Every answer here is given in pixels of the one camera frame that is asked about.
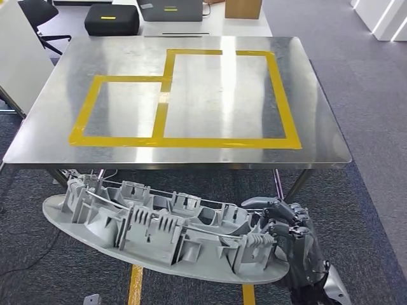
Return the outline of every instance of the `yellow tape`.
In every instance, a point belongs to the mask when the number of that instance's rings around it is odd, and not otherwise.
[[[274,54],[268,52],[266,55],[266,59],[268,63],[270,78],[273,84],[276,102],[277,103],[277,108],[280,113],[281,123],[282,124],[282,128],[285,133],[285,137],[291,141],[293,149],[301,149],[301,143],[300,142],[300,138],[297,133],[294,119],[290,111],[290,106],[288,105],[288,101],[287,100],[287,96],[285,95],[285,91],[282,85],[282,81],[281,80],[276,57]]]
[[[167,113],[168,93],[162,93],[159,100],[159,104],[157,105],[157,112],[156,112],[156,120],[154,121],[154,127],[153,128],[153,138],[158,138],[158,140],[160,140],[164,137]]]
[[[82,136],[76,146],[97,147],[185,147],[185,148],[244,148],[244,149],[293,149],[295,142],[290,139],[217,139],[217,138],[151,138],[136,137],[88,137]]]
[[[128,305],[140,305],[141,299],[141,287],[143,285],[143,268],[133,265],[130,288],[128,289]]]
[[[78,115],[76,122],[73,126],[72,133],[69,135],[70,145],[77,145],[80,143],[80,139],[82,137],[84,130],[86,128],[86,124],[89,120],[92,109],[94,108],[100,85],[102,84],[102,76],[95,75],[91,82],[89,91],[88,92],[84,105]]]
[[[84,105],[69,136],[73,146],[98,147],[186,147],[186,148],[248,148],[248,149],[301,149],[301,143],[291,114],[281,80],[277,61],[270,51],[238,50],[240,56],[264,56],[267,62],[277,108],[285,138],[282,139],[211,139],[211,138],[164,138],[169,92],[176,55],[222,55],[222,50],[168,49],[162,76],[94,76]],[[103,82],[157,82],[161,94],[151,138],[137,137],[85,137],[83,132],[94,108]]]
[[[242,292],[243,293],[243,305],[256,305],[254,286],[242,285]]]

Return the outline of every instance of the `robotic hand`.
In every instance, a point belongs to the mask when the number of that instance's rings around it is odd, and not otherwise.
[[[262,210],[261,232],[279,237],[280,247],[290,265],[279,284],[290,290],[293,305],[351,305],[337,270],[323,259],[306,208],[267,197],[251,198],[242,207]]]

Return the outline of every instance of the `black case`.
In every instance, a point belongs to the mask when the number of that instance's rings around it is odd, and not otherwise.
[[[133,36],[140,27],[140,17],[134,5],[94,4],[85,18],[90,36]]]

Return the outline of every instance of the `black office chair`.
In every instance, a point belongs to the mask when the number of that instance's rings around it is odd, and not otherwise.
[[[40,36],[39,34],[38,27],[45,24],[45,22],[53,19],[56,15],[58,15],[58,10],[52,4],[45,2],[44,0],[23,0],[19,1],[20,7],[29,20],[29,24],[34,29],[35,34],[39,37],[39,41],[45,47],[52,50],[57,54],[62,55],[63,53],[48,41],[67,39],[70,41],[72,38],[70,35],[57,35],[57,36]]]

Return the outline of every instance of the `metal table surface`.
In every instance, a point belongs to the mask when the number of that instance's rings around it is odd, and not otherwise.
[[[294,37],[78,37],[4,162],[26,168],[341,168]]]

